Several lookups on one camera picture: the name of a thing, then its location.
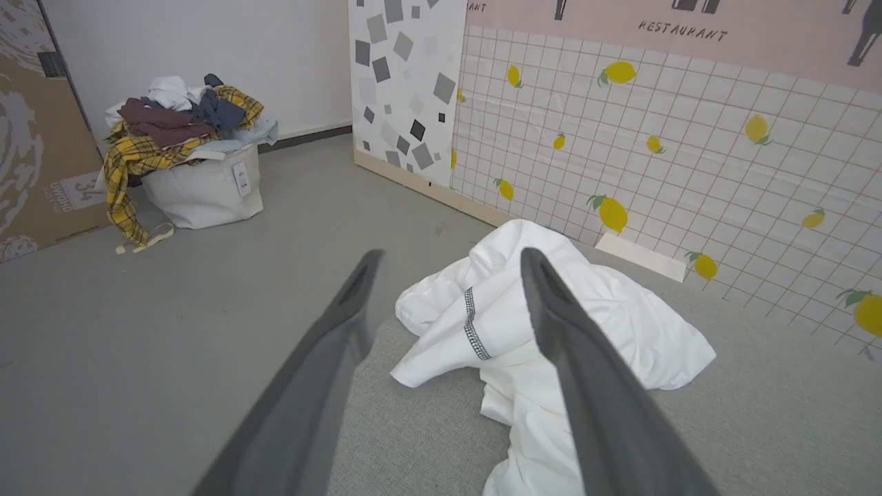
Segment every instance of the light blue garment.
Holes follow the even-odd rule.
[[[250,144],[274,145],[279,140],[279,123],[266,116],[259,116],[258,120],[250,129],[237,129],[228,135],[227,139],[209,141],[193,148],[194,152],[221,152],[230,154],[237,152]]]

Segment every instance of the yellow plaid shirt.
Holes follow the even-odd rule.
[[[240,129],[249,129],[257,122],[264,106],[247,94],[232,86],[214,88],[218,98],[228,100],[245,109],[245,118],[239,124]],[[193,139],[162,149],[156,146],[149,136],[133,135],[123,121],[118,123],[110,133],[108,142],[112,147],[104,157],[104,180],[108,186],[108,218],[123,234],[139,246],[147,244],[147,232],[135,217],[135,206],[125,194],[129,183],[129,174],[143,176],[157,169],[167,169],[185,162],[193,152],[193,148],[220,139],[217,132],[201,138]]]

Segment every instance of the maroon garment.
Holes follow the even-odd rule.
[[[199,121],[190,113],[157,109],[141,100],[130,98],[119,109],[119,116],[133,134],[149,136],[159,148],[180,145],[184,141],[214,132],[210,124]]]

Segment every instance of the black baseboard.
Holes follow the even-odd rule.
[[[325,131],[311,132],[310,134],[304,134],[302,136],[294,136],[293,138],[280,139],[279,141],[276,141],[275,145],[272,146],[258,146],[258,153],[265,154],[267,152],[281,150],[282,148],[296,147],[297,145],[302,145],[303,143],[318,141],[319,139],[333,138],[334,136],[340,136],[341,134],[352,134],[352,126],[345,125],[343,127],[336,127],[334,129],[328,129]]]

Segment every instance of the white wall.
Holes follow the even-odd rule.
[[[43,0],[98,140],[104,109],[157,76],[208,72],[260,100],[282,138],[351,124],[342,0]]]

